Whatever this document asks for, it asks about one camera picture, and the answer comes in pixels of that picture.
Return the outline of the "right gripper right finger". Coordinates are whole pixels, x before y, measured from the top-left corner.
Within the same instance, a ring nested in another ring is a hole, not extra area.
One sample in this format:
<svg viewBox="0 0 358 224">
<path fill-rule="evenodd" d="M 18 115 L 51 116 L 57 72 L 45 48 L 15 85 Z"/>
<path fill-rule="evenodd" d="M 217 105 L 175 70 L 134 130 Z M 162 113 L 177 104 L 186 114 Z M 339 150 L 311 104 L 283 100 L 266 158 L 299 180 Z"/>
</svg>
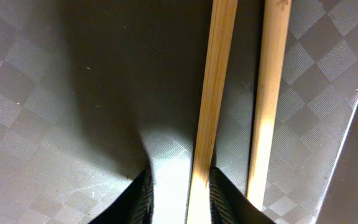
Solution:
<svg viewBox="0 0 358 224">
<path fill-rule="evenodd" d="M 210 170 L 209 190 L 211 223 L 274 224 L 217 167 Z"/>
</svg>

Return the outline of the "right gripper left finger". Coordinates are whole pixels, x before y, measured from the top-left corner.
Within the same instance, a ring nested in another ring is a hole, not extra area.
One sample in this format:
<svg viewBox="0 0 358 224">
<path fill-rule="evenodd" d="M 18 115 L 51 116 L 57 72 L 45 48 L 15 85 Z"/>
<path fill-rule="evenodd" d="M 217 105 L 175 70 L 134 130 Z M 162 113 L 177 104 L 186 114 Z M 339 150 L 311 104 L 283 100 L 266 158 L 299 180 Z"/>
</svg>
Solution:
<svg viewBox="0 0 358 224">
<path fill-rule="evenodd" d="M 151 224 L 154 184 L 150 169 L 144 169 L 122 194 L 89 224 Z"/>
</svg>

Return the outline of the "wooden chopstick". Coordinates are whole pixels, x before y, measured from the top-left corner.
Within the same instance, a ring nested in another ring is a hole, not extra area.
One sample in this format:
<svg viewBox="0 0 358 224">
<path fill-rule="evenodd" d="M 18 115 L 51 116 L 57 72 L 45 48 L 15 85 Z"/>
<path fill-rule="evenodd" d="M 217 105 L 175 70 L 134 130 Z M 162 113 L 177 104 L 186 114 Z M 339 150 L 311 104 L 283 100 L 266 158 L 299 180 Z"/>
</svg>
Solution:
<svg viewBox="0 0 358 224">
<path fill-rule="evenodd" d="M 237 0 L 214 0 L 186 223 L 209 223 L 208 179 L 219 122 Z"/>
<path fill-rule="evenodd" d="M 292 0 L 266 0 L 250 149 L 247 200 L 262 209 Z"/>
</svg>

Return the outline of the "brown serving tray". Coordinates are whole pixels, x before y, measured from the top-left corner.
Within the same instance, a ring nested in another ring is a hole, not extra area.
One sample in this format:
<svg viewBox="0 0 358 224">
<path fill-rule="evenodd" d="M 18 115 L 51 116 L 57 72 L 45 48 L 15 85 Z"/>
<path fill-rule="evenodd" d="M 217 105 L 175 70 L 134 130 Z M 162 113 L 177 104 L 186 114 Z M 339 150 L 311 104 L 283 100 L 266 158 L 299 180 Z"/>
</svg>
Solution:
<svg viewBox="0 0 358 224">
<path fill-rule="evenodd" d="M 211 1 L 0 1 L 0 223 L 89 223 L 150 166 L 185 223 Z M 263 212 L 314 223 L 358 101 L 358 1 L 293 1 Z"/>
</svg>

